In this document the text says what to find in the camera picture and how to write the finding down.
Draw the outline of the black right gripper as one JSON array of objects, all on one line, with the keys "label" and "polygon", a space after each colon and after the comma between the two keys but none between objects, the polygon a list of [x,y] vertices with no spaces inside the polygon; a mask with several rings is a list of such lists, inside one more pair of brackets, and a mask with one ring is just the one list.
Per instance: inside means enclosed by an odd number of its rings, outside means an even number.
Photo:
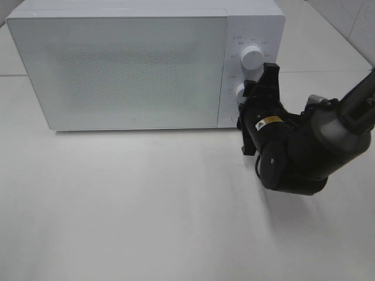
[{"label": "black right gripper", "polygon": [[[296,127],[296,115],[288,112],[279,99],[279,65],[264,63],[258,83],[244,81],[237,127],[243,138],[242,153],[246,156],[272,152],[287,155],[288,140]],[[256,86],[256,93],[251,92]]]}]

